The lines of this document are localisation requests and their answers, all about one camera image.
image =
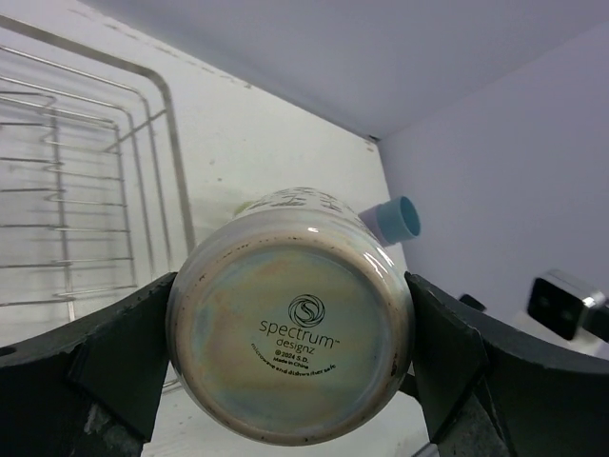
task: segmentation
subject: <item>lavender wall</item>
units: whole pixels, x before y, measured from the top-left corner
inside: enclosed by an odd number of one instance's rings
[[[532,279],[609,293],[609,23],[381,142],[422,235],[406,262],[511,320]]]
[[[84,3],[379,138],[609,19],[607,0]]]

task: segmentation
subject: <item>white wall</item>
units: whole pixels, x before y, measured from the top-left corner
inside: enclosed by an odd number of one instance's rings
[[[381,142],[422,235],[411,270],[511,320],[533,278],[609,292],[609,23]]]

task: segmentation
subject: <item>wire rack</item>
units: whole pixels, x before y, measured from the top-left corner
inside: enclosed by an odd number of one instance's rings
[[[194,236],[161,77],[5,16],[0,31],[4,346],[177,269]]]

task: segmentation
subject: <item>dish drying rack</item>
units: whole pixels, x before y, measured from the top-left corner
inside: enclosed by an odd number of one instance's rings
[[[194,234],[162,78],[0,16],[0,205],[0,347],[179,268]]]

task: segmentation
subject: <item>speckled glaze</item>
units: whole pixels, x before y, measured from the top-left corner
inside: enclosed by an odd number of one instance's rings
[[[171,360],[193,400],[237,433],[288,446],[379,412],[414,336],[403,273],[347,206],[309,205],[314,189],[294,200],[301,189],[261,202],[305,205],[254,203],[196,248],[167,312]]]

